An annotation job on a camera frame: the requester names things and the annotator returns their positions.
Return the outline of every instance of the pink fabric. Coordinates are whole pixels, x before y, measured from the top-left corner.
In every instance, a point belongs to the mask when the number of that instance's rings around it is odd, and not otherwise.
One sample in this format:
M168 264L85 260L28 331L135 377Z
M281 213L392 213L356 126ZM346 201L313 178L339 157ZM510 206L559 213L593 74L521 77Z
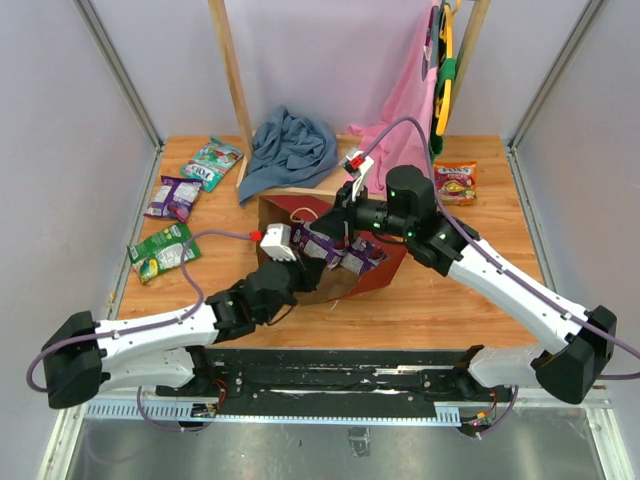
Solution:
M382 107L380 123L371 127L349 125L345 130L345 135L362 136L359 147L361 150L371 145L375 137L394 119L403 115L415 117L428 138L431 132L433 95L438 72L437 68L429 69L426 80L422 81L422 59L431 13L433 7L439 4L438 0L432 0L432 6L427 8L420 18L407 63ZM375 161L374 171L369 174L367 180L367 187L371 193L385 193L387 172L397 165L415 165L425 176L428 175L420 136L409 122L403 122L391 130L371 152L371 158Z

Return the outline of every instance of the wooden frame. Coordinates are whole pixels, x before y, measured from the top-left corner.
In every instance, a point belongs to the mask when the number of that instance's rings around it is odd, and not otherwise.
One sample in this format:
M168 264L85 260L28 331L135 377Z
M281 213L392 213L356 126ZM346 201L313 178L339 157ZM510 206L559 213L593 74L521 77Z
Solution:
M229 83L231 100L233 101L236 117L238 119L238 126L240 127L240 139L245 152L245 158L243 159L240 165L240 171L238 172L238 180L236 182L236 186L238 186L244 179L247 171L247 165L251 160L253 134L249 110L247 108L247 101L244 96L244 89L242 88L242 80L240 79L238 60L233 46L229 17L227 16L227 9L224 2L225 0L209 0L209 10L218 36L218 44L220 46L224 68L227 73L227 82ZM469 67L469 62L471 61L473 51L476 47L476 42L478 41L480 31L482 30L490 3L491 0L474 0L471 17L469 18L469 23L465 29L462 44L460 45L460 51L458 52L456 59L457 76L451 93L451 108L453 108L460 92L460 87L462 86L462 82L464 81L464 77L467 73L467 68ZM347 151L353 146L358 146L360 143L359 137L336 135L336 138L338 140L338 149L342 151ZM336 190L333 187L323 189L322 185L319 185L315 189L295 187L273 188L269 190L269 193L311 194L319 197L332 198L335 196L335 191Z

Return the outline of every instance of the red paper bag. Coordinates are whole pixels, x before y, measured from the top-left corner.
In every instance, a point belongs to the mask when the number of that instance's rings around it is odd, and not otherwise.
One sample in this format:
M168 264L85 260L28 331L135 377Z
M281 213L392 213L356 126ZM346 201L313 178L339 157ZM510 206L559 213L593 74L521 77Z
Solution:
M293 228L295 225L291 221L291 213L301 207L309 208L318 215L322 215L331 208L331 205L311 195L262 195L258 199L258 229L265 231L270 223L284 223ZM305 221L315 220L314 216L305 210L296 212L296 217ZM301 305L337 300L377 290L391 283L407 253L406 248L402 245L381 243L368 232L360 232L360 236L379 246L387 254L387 258L373 270L360 276L340 266L333 270L326 269L315 291L296 293L295 297ZM269 256L260 249L259 245L257 245L257 254L258 263L269 260Z

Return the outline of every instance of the black and white robotic arm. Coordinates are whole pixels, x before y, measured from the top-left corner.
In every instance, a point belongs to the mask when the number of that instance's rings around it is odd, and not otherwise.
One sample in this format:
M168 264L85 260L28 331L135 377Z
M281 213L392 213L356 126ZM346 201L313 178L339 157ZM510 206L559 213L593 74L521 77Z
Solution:
M416 261L479 292L538 339L539 344L531 347L471 347L455 367L462 390L505 384L541 386L565 402L580 403L611 358L613 345L570 321L568 315L611 335L615 334L616 317L605 307L587 310L547 289L459 222L474 242L499 260L501 268L489 263L438 211L434 186L416 167L400 166L389 172L386 201L368 198L364 184L372 164L359 152L343 161L353 180L337 192L333 207L312 228L351 241L357 231L402 237ZM105 335L44 359L49 405L66 408L100 392L124 387L181 388L197 382L203 372L206 377L213 366L206 364L196 347L248 335L257 325L271 322L283 306L296 305L296 292L316 288L324 261L294 252L289 247L288 228L270 225L261 242L272 261L207 298L178 323L148 328L182 315L189 307L124 322L94 322L89 312L70 317L43 349L78 335ZM513 275L530 288L514 281ZM541 297L561 305L568 314L559 314ZM132 326L140 327L139 331L118 333Z

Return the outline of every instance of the wooden post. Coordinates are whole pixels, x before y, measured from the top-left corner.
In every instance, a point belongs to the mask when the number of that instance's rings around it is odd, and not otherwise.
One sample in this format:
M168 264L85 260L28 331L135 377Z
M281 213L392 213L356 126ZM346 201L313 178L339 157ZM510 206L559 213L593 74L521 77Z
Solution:
M453 111L453 105L456 103L456 99L458 98L460 87L462 86L464 76L467 73L469 62L471 62L473 50L476 48L476 42L478 41L478 36L480 36L480 31L482 31L482 25L485 17L487 16L487 10L489 9L490 3L491 0L475 0L473 4L471 17L469 18L469 23L464 32L464 37L462 38L462 44L460 45L460 51L458 52L456 60L456 71L458 73L456 81L453 84L453 91L451 92L451 106L449 107L451 111Z
M244 90L242 88L242 80L240 79L240 69L238 68L238 59L236 51L233 47L233 37L231 36L231 27L229 26L229 17L224 0L209 0L209 10L211 11L211 19L218 34L218 44L220 45L220 53L224 62L224 69L227 72L227 82L229 83L229 91L231 92L231 100L236 110L238 118L238 127L240 127L240 140L242 149L245 154L245 161L242 162L242 171L239 173L239 179L244 178L244 169L251 158L251 121L249 120L249 110L247 109L247 101L244 98Z

